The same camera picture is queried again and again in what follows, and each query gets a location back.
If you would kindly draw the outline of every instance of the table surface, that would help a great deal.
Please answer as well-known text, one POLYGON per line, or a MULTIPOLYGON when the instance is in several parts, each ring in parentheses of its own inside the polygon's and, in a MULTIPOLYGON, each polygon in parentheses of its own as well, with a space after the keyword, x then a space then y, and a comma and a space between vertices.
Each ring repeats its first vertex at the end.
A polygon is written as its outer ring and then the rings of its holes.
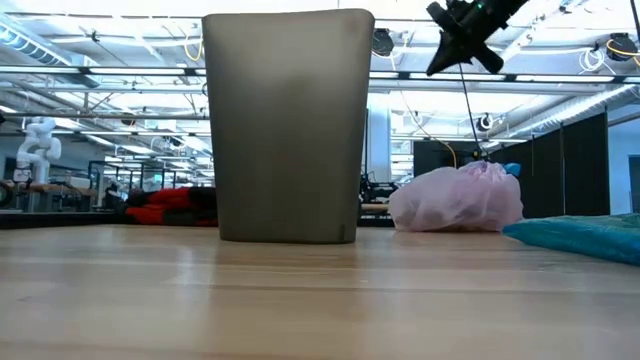
POLYGON ((0 231, 0 359, 637 359, 640 270, 496 234, 0 231))

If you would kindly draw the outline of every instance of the ceiling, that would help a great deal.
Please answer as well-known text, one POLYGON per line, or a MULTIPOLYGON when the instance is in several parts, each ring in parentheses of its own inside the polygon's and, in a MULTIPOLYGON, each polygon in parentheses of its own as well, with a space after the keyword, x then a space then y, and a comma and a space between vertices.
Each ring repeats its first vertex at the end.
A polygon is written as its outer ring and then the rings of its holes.
MULTIPOLYGON (((396 43, 392 59, 372 57, 371 70, 424 72, 439 43, 439 28, 425 10, 427 3, 418 0, 0 0, 0 9, 6 16, 0 18, 0 23, 2 19, 8 19, 6 21, 14 22, 25 32, 39 37, 45 43, 43 45, 66 54, 85 55, 100 66, 204 67, 202 58, 190 59, 198 54, 199 19, 204 15, 365 8, 377 18, 377 27, 390 29, 396 43)), ((591 55, 588 53, 596 43, 602 48, 614 32, 628 32, 636 40, 628 0, 531 0, 510 19, 509 24, 509 28, 497 31, 487 41, 492 49, 506 58, 504 73, 606 75, 638 72, 633 61, 613 62, 601 55, 602 50, 591 55), (561 3, 570 3, 571 6, 566 12, 560 12, 561 3)), ((30 57, 2 45, 0 64, 39 65, 30 57)), ((463 69, 467 73, 486 72, 475 62, 464 65, 463 69)), ((457 68, 447 71, 455 72, 457 68)), ((206 115, 208 107, 206 96, 199 91, 203 78, 103 76, 98 88, 87 90, 82 85, 69 84, 60 78, 0 74, 0 91, 17 99, 9 101, 7 95, 0 105, 18 112, 74 109, 25 91, 16 86, 16 81, 27 82, 77 106, 85 105, 84 96, 88 93, 86 105, 97 115, 125 112, 193 115, 197 118, 206 115), (132 88, 136 86, 155 90, 133 92, 132 88), (185 94, 182 90, 187 88, 190 92, 185 94)), ((371 89, 388 94, 389 109, 393 113, 401 116, 403 112, 418 112, 420 121, 430 133, 456 136, 469 136, 471 133, 460 83, 372 81, 371 89)), ((508 128, 575 96, 590 96, 606 90, 608 87, 605 85, 473 83, 469 84, 469 103, 474 117, 491 114, 504 122, 501 126, 508 128)), ((139 121, 133 127, 119 120, 80 120, 79 123, 83 128, 99 130, 155 129, 161 124, 160 129, 170 131, 209 131, 206 120, 139 121)), ((394 134, 412 134, 417 130, 411 121, 392 121, 394 134)), ((151 147, 152 140, 117 136, 101 138, 118 145, 143 147, 151 147)), ((210 157, 211 144, 207 137, 179 138, 184 143, 182 147, 159 146, 163 141, 160 139, 154 142, 153 151, 165 155, 184 154, 184 149, 188 149, 188 156, 210 157)), ((96 143, 96 146, 103 147, 105 152, 115 153, 108 145, 96 143)), ((193 161, 192 165, 194 169, 210 171, 210 164, 198 165, 193 161)))

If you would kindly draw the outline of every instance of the teal cloth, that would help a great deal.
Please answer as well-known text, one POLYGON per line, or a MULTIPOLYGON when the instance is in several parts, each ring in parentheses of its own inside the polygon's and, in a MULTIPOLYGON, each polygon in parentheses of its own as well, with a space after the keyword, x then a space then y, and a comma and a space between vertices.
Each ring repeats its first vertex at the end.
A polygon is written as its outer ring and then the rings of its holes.
POLYGON ((503 233, 527 245, 640 265, 640 214, 529 219, 503 233))

